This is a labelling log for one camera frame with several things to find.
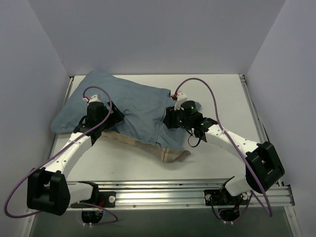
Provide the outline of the blue-grey pillowcase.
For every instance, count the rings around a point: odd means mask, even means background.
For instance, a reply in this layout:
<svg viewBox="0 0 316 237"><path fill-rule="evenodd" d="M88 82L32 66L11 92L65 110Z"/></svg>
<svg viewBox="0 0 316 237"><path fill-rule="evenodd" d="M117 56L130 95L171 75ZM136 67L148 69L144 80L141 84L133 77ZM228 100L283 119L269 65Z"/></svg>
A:
<svg viewBox="0 0 316 237"><path fill-rule="evenodd" d="M87 103L82 99L84 94L88 97L99 94L102 102L111 98L124 114L123 121L110 131L162 148L183 150L185 130L168 129L163 123L166 108L175 105L169 89L138 84L98 71L89 72L80 82L53 119L51 132L70 133L74 130L86 115Z"/></svg>

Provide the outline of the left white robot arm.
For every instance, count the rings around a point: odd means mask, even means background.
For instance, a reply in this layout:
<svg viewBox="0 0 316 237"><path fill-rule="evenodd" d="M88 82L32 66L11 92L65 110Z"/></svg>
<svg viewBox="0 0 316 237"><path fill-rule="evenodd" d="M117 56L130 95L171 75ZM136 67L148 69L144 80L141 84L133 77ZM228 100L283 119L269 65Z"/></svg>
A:
<svg viewBox="0 0 316 237"><path fill-rule="evenodd" d="M56 158L33 170L27 179L27 207L55 215L65 213L70 205L94 207L101 203L98 185L90 181L68 184L67 177L82 155L104 130L123 121L123 113L113 102L89 102L86 115L74 128L70 139Z"/></svg>

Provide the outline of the blue striped pillowcase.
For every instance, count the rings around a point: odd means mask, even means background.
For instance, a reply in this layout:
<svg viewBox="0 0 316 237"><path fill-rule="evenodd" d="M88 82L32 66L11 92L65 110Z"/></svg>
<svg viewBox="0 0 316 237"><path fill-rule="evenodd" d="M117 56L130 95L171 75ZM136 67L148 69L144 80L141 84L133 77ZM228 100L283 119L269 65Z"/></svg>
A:
<svg viewBox="0 0 316 237"><path fill-rule="evenodd" d="M162 148L158 145L144 143L144 142L135 140L134 138L130 138L126 135L122 135L113 131L102 132L102 136L110 138L110 139L118 140L130 146L138 147L154 155L156 158L158 158L160 161L164 163L170 163L176 160L183 161L184 159L186 159L188 156L191 155L191 152L188 150Z"/></svg>

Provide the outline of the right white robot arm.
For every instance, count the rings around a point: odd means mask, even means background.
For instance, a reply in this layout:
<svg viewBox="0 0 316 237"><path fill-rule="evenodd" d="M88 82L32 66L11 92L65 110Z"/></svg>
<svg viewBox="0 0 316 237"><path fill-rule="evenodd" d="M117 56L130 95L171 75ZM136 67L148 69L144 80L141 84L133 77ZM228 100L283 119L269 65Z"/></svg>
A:
<svg viewBox="0 0 316 237"><path fill-rule="evenodd" d="M204 117L192 100L179 108L166 108L163 123L167 128L182 128L200 141L213 144L234 155L245 164L245 175L227 181L219 192L223 203L232 203L238 195L249 191L266 192L284 174L277 151L270 142L258 143L245 139L225 128L219 122Z"/></svg>

